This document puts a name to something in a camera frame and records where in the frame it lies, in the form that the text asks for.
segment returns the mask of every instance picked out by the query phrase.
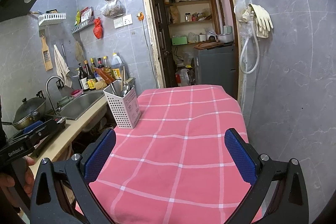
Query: wooden shelf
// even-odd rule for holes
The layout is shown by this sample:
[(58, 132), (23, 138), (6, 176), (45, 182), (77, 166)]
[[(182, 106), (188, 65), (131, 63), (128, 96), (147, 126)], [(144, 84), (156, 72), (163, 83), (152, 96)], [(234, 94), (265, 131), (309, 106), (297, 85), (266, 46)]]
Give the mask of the wooden shelf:
[(195, 5), (195, 4), (210, 4), (210, 0), (191, 0), (191, 1), (181, 1), (175, 3), (166, 4), (166, 7), (170, 6), (182, 6), (182, 5)]
[(174, 23), (169, 24), (169, 26), (178, 26), (178, 25), (187, 25), (187, 24), (197, 24), (197, 23), (207, 23), (207, 22), (213, 22), (213, 20), (202, 20), (202, 21), (189, 21), (189, 22), (180, 22), (180, 23)]
[(185, 45), (197, 45), (199, 42), (194, 42), (194, 43), (187, 43), (187, 44), (180, 44), (180, 45), (171, 45), (172, 47), (177, 47), (177, 46), (185, 46)]

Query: jar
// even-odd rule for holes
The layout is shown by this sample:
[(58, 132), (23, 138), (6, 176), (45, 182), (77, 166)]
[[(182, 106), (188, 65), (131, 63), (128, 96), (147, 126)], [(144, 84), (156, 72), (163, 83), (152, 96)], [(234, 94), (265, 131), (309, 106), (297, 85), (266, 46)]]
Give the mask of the jar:
[(185, 22), (191, 22), (191, 21), (192, 21), (191, 14), (185, 13)]

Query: shower hose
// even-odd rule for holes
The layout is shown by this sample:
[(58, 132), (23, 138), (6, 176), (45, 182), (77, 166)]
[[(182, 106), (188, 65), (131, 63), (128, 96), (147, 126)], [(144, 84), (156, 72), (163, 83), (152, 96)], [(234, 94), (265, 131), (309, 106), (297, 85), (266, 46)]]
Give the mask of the shower hose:
[(253, 24), (253, 18), (251, 19), (251, 28), (252, 28), (252, 33), (253, 33), (253, 38), (254, 38), (254, 43), (257, 47), (257, 61), (254, 65), (254, 67), (249, 70), (249, 71), (245, 71), (244, 68), (243, 68), (243, 56), (244, 56), (244, 53), (246, 51), (246, 48), (247, 48), (247, 44), (250, 40), (250, 38), (248, 37), (248, 39), (246, 39), (245, 41), (245, 44), (244, 44), (244, 47), (243, 47), (243, 50), (241, 51), (241, 55), (240, 55), (240, 61), (239, 61), (239, 68), (240, 70), (242, 71), (242, 73), (248, 75), (250, 73), (252, 73), (253, 71), (255, 71), (255, 69), (257, 68), (258, 66), (258, 63), (259, 63), (259, 57), (260, 57), (260, 50), (259, 50), (259, 44), (258, 44), (258, 40), (257, 40), (257, 36), (255, 34), (255, 30), (254, 30), (254, 24)]

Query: hand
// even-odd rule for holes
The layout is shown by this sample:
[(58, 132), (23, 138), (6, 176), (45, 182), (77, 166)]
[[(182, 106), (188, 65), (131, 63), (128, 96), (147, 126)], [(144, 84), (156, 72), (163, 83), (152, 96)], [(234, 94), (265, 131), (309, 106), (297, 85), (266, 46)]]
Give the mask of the hand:
[[(33, 172), (30, 170), (29, 166), (32, 166), (35, 164), (35, 161), (28, 157), (25, 156), (25, 159), (27, 161), (27, 171), (25, 173), (25, 185), (23, 186), (24, 191), (26, 192), (26, 194), (31, 197), (32, 196), (32, 191), (33, 191), (33, 186), (34, 186), (34, 175)], [(5, 173), (0, 173), (0, 186), (2, 188), (2, 191), (4, 192), (4, 194), (6, 195), (8, 201), (14, 206), (14, 207), (18, 207), (16, 201), (14, 200), (14, 198), (11, 196), (8, 187), (13, 187), (15, 185), (14, 179), (5, 174)]]

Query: grey marble tile wall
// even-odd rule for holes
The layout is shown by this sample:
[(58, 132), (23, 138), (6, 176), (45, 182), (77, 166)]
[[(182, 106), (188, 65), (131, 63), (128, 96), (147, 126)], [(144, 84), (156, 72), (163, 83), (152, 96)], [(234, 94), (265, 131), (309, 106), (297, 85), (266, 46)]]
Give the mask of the grey marble tile wall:
[(146, 20), (142, 23), (137, 19), (137, 13), (144, 12), (142, 0), (119, 0), (125, 7), (127, 14), (132, 15), (133, 24), (118, 29), (114, 28), (113, 18), (104, 17), (100, 9), (106, 4), (104, 0), (77, 0), (78, 9), (92, 6), (95, 17), (100, 17), (104, 30), (103, 38), (97, 39), (93, 34), (93, 26), (80, 32), (81, 41), (85, 48), (86, 57), (112, 57), (117, 52), (122, 61), (127, 65), (128, 74), (136, 77), (136, 93), (140, 95), (146, 89), (156, 88), (150, 55), (146, 45), (148, 40)]
[[(75, 39), (70, 31), (77, 11), (76, 0), (37, 0), (32, 8), (43, 12), (51, 9), (67, 13), (67, 19), (61, 24), (41, 27), (46, 32), (53, 70), (46, 71), (44, 67), (37, 17), (22, 16), (0, 23), (0, 95), (3, 121), (12, 122), (22, 99), (30, 99), (35, 97), (39, 90), (45, 90), (47, 79), (57, 74), (54, 44), (62, 52), (63, 42), (69, 66), (77, 65), (73, 54)], [(79, 87), (78, 81), (73, 82), (73, 87)], [(55, 83), (50, 83), (49, 90), (54, 102), (69, 92), (63, 90), (61, 94)], [(4, 126), (4, 130), (8, 136), (17, 132), (11, 126)]]
[(259, 43), (247, 132), (258, 152), (299, 160), (312, 222), (336, 188), (336, 0), (252, 3), (270, 13), (274, 31)]

